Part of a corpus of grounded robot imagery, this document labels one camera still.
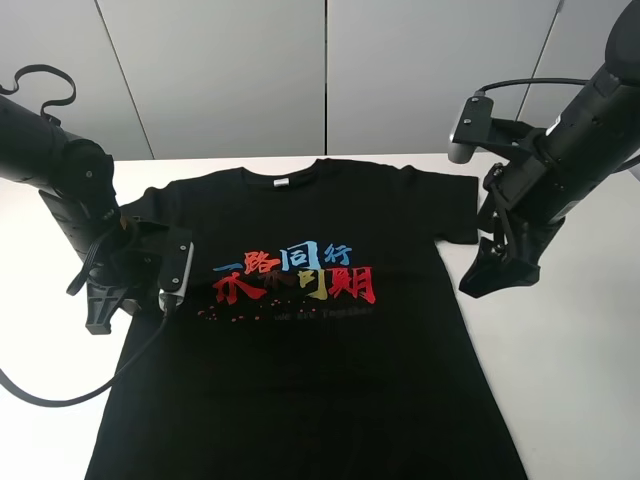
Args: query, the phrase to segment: graphic print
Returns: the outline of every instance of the graphic print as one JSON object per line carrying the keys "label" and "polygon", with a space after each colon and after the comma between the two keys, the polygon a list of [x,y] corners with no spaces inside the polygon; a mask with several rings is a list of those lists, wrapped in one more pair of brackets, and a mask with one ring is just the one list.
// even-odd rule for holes
{"label": "graphic print", "polygon": [[[244,253],[242,263],[234,262],[213,268],[214,272],[222,272],[222,278],[213,283],[215,302],[219,308],[243,305],[243,308],[254,305],[262,309],[271,306],[272,317],[289,319],[291,312],[277,311],[279,307],[286,308],[286,301],[303,298],[320,301],[318,307],[309,311],[300,309],[297,317],[315,318],[316,316],[343,317],[362,315],[370,312],[367,305],[376,302],[372,269],[369,266],[351,265],[353,249],[344,244],[321,245],[315,241],[306,241],[282,248],[277,253],[255,250]],[[353,299],[357,302],[349,309],[335,310],[324,308],[324,302],[331,299]],[[211,312],[200,311],[199,315],[217,320],[215,305],[209,307]],[[255,318],[259,314],[238,315],[238,319]]]}

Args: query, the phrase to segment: white label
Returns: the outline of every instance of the white label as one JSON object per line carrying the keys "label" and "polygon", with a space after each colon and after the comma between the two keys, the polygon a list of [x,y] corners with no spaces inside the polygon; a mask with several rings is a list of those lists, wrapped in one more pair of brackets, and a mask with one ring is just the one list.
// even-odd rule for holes
{"label": "white label", "polygon": [[556,118],[556,122],[553,125],[551,125],[549,128],[547,128],[547,137],[551,135],[551,133],[553,133],[556,127],[560,125],[561,121],[562,121],[562,115],[559,115],[558,118]]}
{"label": "white label", "polygon": [[288,178],[279,178],[278,180],[274,180],[273,181],[273,186],[278,188],[278,187],[288,187],[289,186],[289,179]]}

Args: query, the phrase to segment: t-shirt sleeve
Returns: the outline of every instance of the t-shirt sleeve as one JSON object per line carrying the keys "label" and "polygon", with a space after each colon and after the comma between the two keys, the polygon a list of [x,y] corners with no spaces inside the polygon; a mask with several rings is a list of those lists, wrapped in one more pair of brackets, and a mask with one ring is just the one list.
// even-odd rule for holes
{"label": "t-shirt sleeve", "polygon": [[180,189],[176,182],[165,188],[150,187],[135,202],[120,207],[127,217],[140,217],[143,220],[177,225],[180,215]]}
{"label": "t-shirt sleeve", "polygon": [[400,170],[401,198],[409,203],[415,221],[436,239],[451,243],[478,243],[478,179],[423,172],[408,166]]}

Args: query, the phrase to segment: black t-shirt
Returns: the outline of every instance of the black t-shirt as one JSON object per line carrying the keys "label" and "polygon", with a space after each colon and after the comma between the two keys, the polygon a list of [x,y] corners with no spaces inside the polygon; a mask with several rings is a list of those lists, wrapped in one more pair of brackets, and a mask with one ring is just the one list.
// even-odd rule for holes
{"label": "black t-shirt", "polygon": [[526,478],[434,243],[477,242],[477,193],[350,160],[148,189],[123,212],[193,231],[189,290],[112,389],[87,479]]}

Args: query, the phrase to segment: white table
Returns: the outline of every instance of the white table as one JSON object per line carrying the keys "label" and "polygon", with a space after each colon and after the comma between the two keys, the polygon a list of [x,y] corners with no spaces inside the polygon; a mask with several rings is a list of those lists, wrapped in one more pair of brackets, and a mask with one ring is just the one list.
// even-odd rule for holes
{"label": "white table", "polygon": [[[445,155],[355,157],[483,177]],[[243,165],[281,174],[312,158],[119,162],[120,204],[148,186]],[[458,298],[469,332],[532,480],[640,478],[640,184],[608,179],[582,202],[542,258],[542,281],[480,300]],[[84,292],[65,289],[80,263],[30,187],[0,181],[0,366],[24,389],[70,398],[112,374],[130,319],[113,334],[84,328]],[[442,244],[457,284],[476,248]],[[0,390],[0,478],[82,479],[107,395],[77,407],[32,407]]]}

